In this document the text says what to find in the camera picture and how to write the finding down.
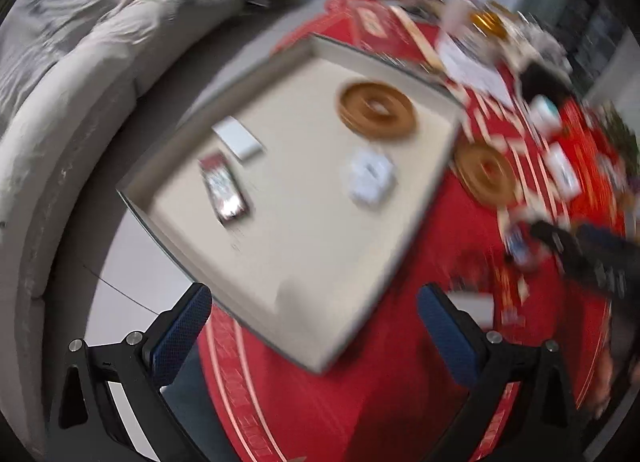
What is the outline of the person's right hand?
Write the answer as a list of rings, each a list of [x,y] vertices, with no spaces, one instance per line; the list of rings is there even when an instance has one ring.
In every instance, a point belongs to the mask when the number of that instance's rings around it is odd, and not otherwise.
[[[587,395],[580,406],[580,412],[588,419],[599,419],[608,408],[613,384],[624,365],[625,361],[620,356],[614,356],[611,344],[606,343],[600,351]]]

